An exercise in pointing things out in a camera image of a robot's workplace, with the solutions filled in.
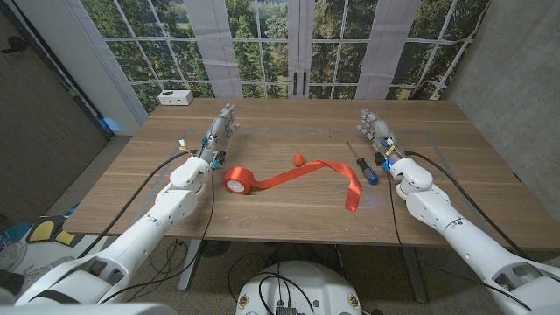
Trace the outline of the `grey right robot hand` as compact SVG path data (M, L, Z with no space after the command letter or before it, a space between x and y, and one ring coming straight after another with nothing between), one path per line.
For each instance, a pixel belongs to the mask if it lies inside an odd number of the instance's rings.
M361 121L357 126L374 148L374 162L387 172L391 165L405 158L399 148L395 132L376 114L367 108L361 111Z

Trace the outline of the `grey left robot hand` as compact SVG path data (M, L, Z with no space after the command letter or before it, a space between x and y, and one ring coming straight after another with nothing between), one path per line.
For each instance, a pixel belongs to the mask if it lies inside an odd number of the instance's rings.
M208 162L212 169L219 168L225 163L229 139L239 127L235 123L235 105L227 103L208 128L197 157Z

